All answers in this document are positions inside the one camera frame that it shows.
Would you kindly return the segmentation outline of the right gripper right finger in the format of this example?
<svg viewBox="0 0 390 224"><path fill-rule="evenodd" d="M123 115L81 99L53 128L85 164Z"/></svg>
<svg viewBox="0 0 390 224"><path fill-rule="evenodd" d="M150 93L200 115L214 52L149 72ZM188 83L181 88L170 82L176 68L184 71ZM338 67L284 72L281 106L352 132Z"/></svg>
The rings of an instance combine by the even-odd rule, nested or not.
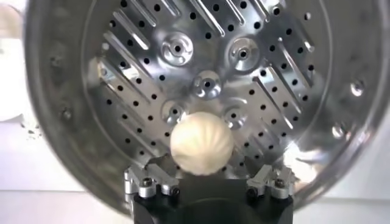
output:
<svg viewBox="0 0 390 224"><path fill-rule="evenodd" d="M263 196L269 191L271 197L284 200L294 195L294 179L292 170L286 166L277 171L271 165L263 165L254 177L246 181L246 184L248 190L253 190L256 197Z"/></svg>

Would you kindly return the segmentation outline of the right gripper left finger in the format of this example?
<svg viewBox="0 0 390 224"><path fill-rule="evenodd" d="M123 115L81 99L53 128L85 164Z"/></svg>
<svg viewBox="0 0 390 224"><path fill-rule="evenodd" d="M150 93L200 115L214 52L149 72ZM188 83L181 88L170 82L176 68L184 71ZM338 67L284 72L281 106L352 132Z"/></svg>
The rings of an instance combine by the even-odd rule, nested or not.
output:
<svg viewBox="0 0 390 224"><path fill-rule="evenodd" d="M158 193L175 197L180 194L179 180L156 164L150 164L145 169L130 166L124 171L124 192L141 198L152 198Z"/></svg>

